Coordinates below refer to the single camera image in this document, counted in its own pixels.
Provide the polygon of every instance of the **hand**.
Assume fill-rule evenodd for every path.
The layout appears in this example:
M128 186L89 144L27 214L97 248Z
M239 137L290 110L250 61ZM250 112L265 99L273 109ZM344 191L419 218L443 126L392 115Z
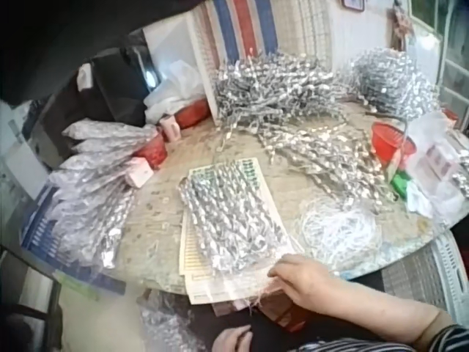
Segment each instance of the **hand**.
M341 289L341 280L328 268L302 255L284 255L268 272L278 280L282 290L300 307L324 315L336 303L334 296Z
M251 347L251 326L223 330L213 343L212 352L249 352Z

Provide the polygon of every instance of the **red container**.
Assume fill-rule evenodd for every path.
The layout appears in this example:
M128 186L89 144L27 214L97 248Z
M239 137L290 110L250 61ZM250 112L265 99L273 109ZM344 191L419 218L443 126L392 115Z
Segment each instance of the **red container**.
M394 126L383 122L375 122L372 126L372 144L376 150L376 156L380 159L381 164L388 165L393 158L397 148L402 144L404 134ZM405 161L417 151L416 145L409 137L406 138L402 146L402 160L399 165L400 169L404 169Z
M176 122L181 127L181 130L184 128L189 128L197 125L202 120L206 119L210 115L210 108L208 106L208 101L206 98L200 99L190 106L179 110L174 117Z
M146 158L148 164L154 170L158 170L158 165L163 163L164 159L168 156L168 152L166 151L166 146L164 144L162 129L160 127L157 127L157 129L158 135L133 155Z

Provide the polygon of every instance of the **striped sleeve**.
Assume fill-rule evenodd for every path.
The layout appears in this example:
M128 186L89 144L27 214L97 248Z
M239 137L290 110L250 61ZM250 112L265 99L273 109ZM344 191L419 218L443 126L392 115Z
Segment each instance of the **striped sleeve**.
M429 352L469 351L469 330L453 325L438 333L430 344Z

